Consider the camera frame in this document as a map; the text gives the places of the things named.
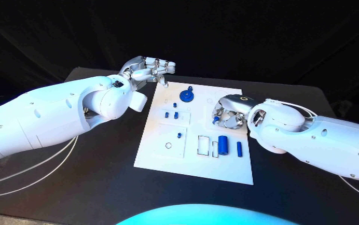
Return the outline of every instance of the black curtain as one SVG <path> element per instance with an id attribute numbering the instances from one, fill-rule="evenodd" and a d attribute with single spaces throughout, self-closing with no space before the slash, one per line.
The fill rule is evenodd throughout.
<path id="1" fill-rule="evenodd" d="M 0 0 L 3 97 L 137 55 L 176 74 L 317 86 L 358 99 L 358 0 Z"/>

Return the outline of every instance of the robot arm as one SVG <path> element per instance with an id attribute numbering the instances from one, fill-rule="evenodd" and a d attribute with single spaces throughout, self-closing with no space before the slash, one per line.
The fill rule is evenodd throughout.
<path id="1" fill-rule="evenodd" d="M 141 112 L 147 97 L 137 90 L 147 80 L 167 86 L 163 74 L 175 73 L 175 66 L 136 57 L 118 75 L 65 82 L 20 95 L 0 106 L 0 158 L 69 140 L 117 119 L 128 107 Z"/>
<path id="2" fill-rule="evenodd" d="M 274 153 L 291 153 L 307 164 L 359 180 L 359 124 L 317 116 L 294 104 L 267 99 L 258 103 L 242 95 L 221 98 L 212 113 L 214 124 L 240 129 L 247 123 L 250 136 Z M 221 120 L 222 114 L 231 118 Z"/>

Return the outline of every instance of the black table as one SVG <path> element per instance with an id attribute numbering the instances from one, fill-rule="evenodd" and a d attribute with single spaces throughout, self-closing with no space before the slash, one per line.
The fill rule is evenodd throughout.
<path id="1" fill-rule="evenodd" d="M 117 72 L 77 68 L 66 81 Z M 296 103 L 335 117 L 319 88 L 271 83 L 167 76 L 169 81 L 240 88 L 244 95 Z M 133 166 L 156 84 L 140 90 L 149 97 L 141 113 L 128 109 L 120 119 L 79 136 L 68 161 L 26 190 L 0 196 L 0 214 L 65 224 L 114 224 L 154 208 L 186 203 L 245 208 L 300 224 L 358 222 L 359 194 L 340 178 L 300 162 L 289 153 L 268 152 L 250 138 L 254 186 L 153 171 Z M 65 143 L 20 152 L 0 160 L 2 177 L 46 159 Z M 38 180 L 64 159 L 2 183 L 6 192 Z"/>

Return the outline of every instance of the robotic hand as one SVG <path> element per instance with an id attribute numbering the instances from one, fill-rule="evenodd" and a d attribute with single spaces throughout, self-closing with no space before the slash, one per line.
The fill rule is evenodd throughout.
<path id="1" fill-rule="evenodd" d="M 117 119 L 128 107 L 141 112 L 147 97 L 137 90 L 147 81 L 167 87 L 163 74 L 173 74 L 175 66 L 136 57 L 118 75 L 65 82 L 20 95 L 0 106 L 0 158 L 69 140 Z"/>
<path id="2" fill-rule="evenodd" d="M 299 105 L 271 99 L 260 103 L 238 94 L 219 99 L 212 118 L 215 125 L 229 129 L 247 123 L 250 136 L 267 150 L 290 152 L 303 162 L 359 180 L 359 124 L 317 116 Z"/>

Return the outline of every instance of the blue object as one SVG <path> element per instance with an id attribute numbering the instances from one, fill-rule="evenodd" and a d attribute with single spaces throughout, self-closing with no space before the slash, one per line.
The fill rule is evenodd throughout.
<path id="1" fill-rule="evenodd" d="M 218 154 L 228 155 L 228 137 L 227 136 L 218 137 Z"/>
<path id="2" fill-rule="evenodd" d="M 118 225 L 159 224 L 216 224 L 216 225 L 296 225 L 296 223 L 242 208 L 211 205 L 182 204 L 140 213 Z"/>
<path id="3" fill-rule="evenodd" d="M 219 121 L 219 117 L 216 116 L 215 119 L 214 119 L 214 125 L 215 125 L 215 122 Z"/>
<path id="4" fill-rule="evenodd" d="M 237 142 L 237 153 L 238 153 L 238 157 L 242 156 L 242 143 Z"/>
<path id="5" fill-rule="evenodd" d="M 188 90 L 183 90 L 182 93 L 180 93 L 180 99 L 183 102 L 192 102 L 193 98 L 195 98 L 195 95 L 192 93 L 192 90 L 193 90 L 193 87 L 189 86 L 189 89 Z"/>

